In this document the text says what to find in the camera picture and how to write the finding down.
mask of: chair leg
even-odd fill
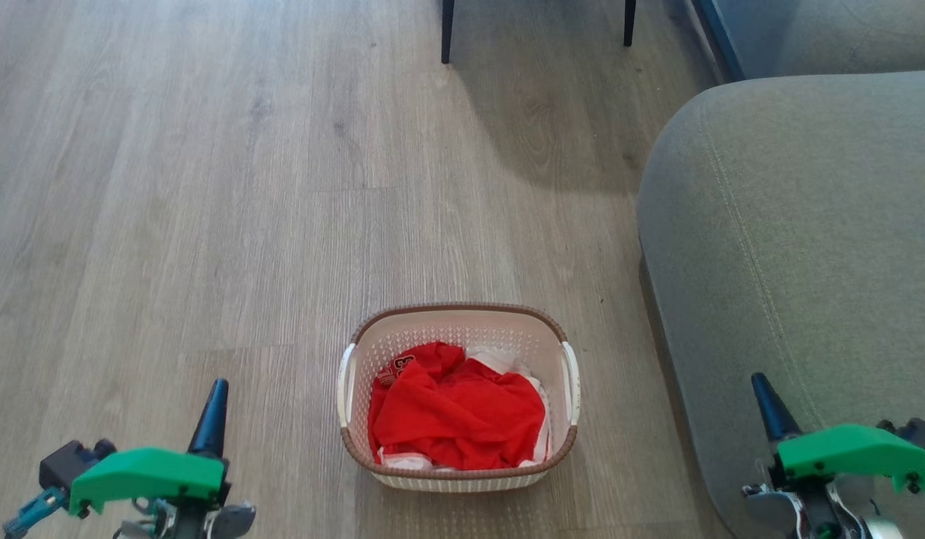
[[[632,27],[636,24],[636,0],[626,0],[626,27],[623,30],[623,45],[632,46]]]
[[[453,9],[456,0],[442,0],[442,63],[449,64],[449,45],[453,40]]]

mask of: laundry basket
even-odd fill
[[[511,352],[528,366],[549,399],[552,451],[541,464],[482,471],[419,471],[381,466],[370,450],[373,379],[401,352],[432,341]],[[541,311],[500,304],[435,304],[377,314],[356,330],[340,363],[336,407],[343,444],[389,487],[429,492],[489,492],[528,487],[569,454],[579,417],[576,355],[562,328]]]

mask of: brown basket rim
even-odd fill
[[[441,302],[441,303],[415,303],[411,305],[404,305],[401,307],[396,307],[394,309],[387,309],[380,311],[371,317],[367,318],[359,328],[352,334],[352,337],[349,339],[349,342],[352,344],[359,344],[360,338],[363,338],[363,334],[366,334],[366,331],[369,330],[373,324],[383,320],[383,318],[394,317],[397,314],[411,314],[411,313],[425,313],[425,311],[497,311],[497,313],[514,313],[514,314],[527,314],[530,317],[538,318],[545,322],[545,324],[552,329],[552,333],[555,333],[555,337],[559,338],[560,342],[568,341],[566,338],[565,331],[562,331],[562,327],[559,326],[558,322],[552,319],[545,311],[534,309],[532,307],[525,307],[525,305],[515,305],[513,303],[488,303],[488,302]]]
[[[568,341],[565,331],[562,331],[562,327],[559,326],[558,322],[553,320],[552,317],[545,313],[545,311],[541,311],[539,309],[510,303],[442,302],[418,303],[380,311],[379,313],[371,315],[371,317],[367,318],[367,320],[363,322],[363,324],[353,333],[349,342],[351,344],[359,344],[360,338],[363,338],[363,335],[366,334],[366,331],[369,330],[369,328],[376,322],[383,320],[383,318],[393,317],[393,315],[397,314],[424,313],[424,311],[497,311],[498,313],[527,314],[530,315],[530,317],[535,317],[538,320],[543,321],[550,329],[552,329],[552,333],[555,333],[555,337],[558,337],[560,342]],[[555,468],[556,464],[561,463],[563,458],[569,454],[569,450],[572,449],[573,444],[576,443],[578,426],[569,426],[569,432],[566,433],[566,441],[562,443],[562,447],[560,447],[555,454],[548,458],[548,460],[543,461],[543,463],[526,466],[525,468],[503,468],[500,470],[474,470],[458,472],[425,472],[419,470],[403,470],[401,468],[390,468],[381,464],[376,464],[375,460],[370,460],[370,458],[363,457],[359,451],[356,451],[356,444],[353,443],[352,434],[349,433],[349,427],[341,427],[340,431],[343,436],[343,445],[346,447],[349,455],[353,458],[353,460],[356,461],[356,463],[359,463],[360,466],[366,468],[370,472],[373,472],[373,474],[390,475],[390,477],[398,478],[419,478],[419,480],[479,481],[494,480],[494,478],[516,478],[521,477],[521,475],[535,475],[552,470],[552,468]]]

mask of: gray fabric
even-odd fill
[[[749,375],[802,429],[925,419],[925,72],[713,88],[669,122],[638,199],[645,262],[715,506],[769,457]],[[879,501],[925,537],[925,497]]]
[[[748,79],[925,69],[925,0],[712,0]]]

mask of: floor plank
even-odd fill
[[[232,383],[252,536],[696,537],[699,485],[640,293],[653,141],[715,83],[681,0],[0,0],[0,520],[62,443],[182,448]],[[388,490],[339,440],[365,317],[549,311],[576,449],[535,487]],[[109,536],[125,505],[34,536]]]

